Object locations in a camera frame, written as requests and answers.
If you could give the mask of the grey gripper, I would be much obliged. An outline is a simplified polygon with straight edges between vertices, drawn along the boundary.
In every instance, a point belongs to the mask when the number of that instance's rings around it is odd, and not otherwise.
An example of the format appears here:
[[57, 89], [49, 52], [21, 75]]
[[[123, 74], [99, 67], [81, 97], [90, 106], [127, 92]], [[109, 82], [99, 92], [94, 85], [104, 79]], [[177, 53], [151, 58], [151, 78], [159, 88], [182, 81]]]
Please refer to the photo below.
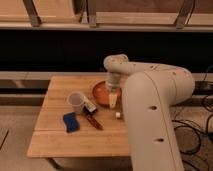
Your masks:
[[[120, 79], [121, 79], [120, 74], [108, 72], [107, 79], [105, 82], [106, 88], [110, 92], [115, 92], [116, 90], [118, 90], [120, 88]], [[109, 94], [109, 107], [110, 108], [116, 107], [117, 98], [118, 98], [118, 95], [116, 93]]]

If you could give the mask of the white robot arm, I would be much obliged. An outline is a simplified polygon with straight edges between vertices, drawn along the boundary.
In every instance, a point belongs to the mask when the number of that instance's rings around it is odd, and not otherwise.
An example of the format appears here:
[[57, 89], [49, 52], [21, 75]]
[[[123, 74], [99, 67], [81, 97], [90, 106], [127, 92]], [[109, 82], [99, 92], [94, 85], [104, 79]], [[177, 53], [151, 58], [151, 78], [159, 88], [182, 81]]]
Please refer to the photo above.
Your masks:
[[184, 171], [170, 107], [192, 96], [192, 73], [167, 64], [131, 62], [124, 54], [104, 59], [106, 87], [122, 90], [133, 171]]

